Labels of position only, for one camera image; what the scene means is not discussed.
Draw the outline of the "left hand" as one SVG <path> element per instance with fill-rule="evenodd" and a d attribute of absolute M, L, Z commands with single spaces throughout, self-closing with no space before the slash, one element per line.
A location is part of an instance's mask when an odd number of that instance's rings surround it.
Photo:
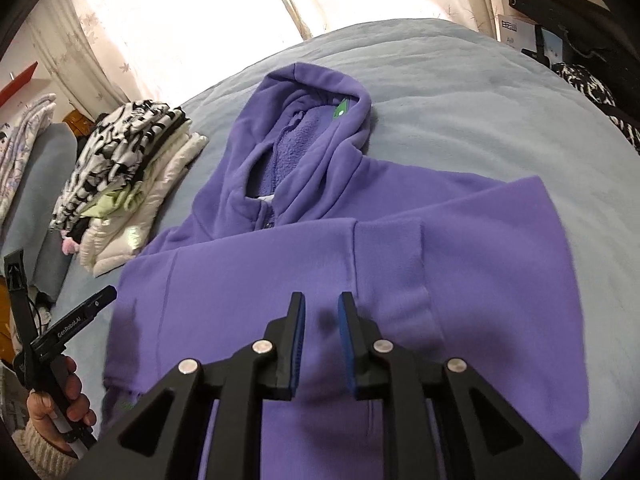
<path fill-rule="evenodd" d="M 83 422 L 86 426 L 93 427 L 96 424 L 96 412 L 91 408 L 88 396 L 82 392 L 82 383 L 77 372 L 77 364 L 70 356 L 64 356 L 66 366 L 66 383 L 64 393 L 70 404 L 66 408 L 66 416 L 72 422 Z M 56 421 L 62 411 L 58 402 L 53 400 L 49 393 L 32 390 L 26 401 L 29 421 L 50 445 L 59 451 L 77 457 L 77 454 L 65 440 L 62 432 L 58 430 Z"/>

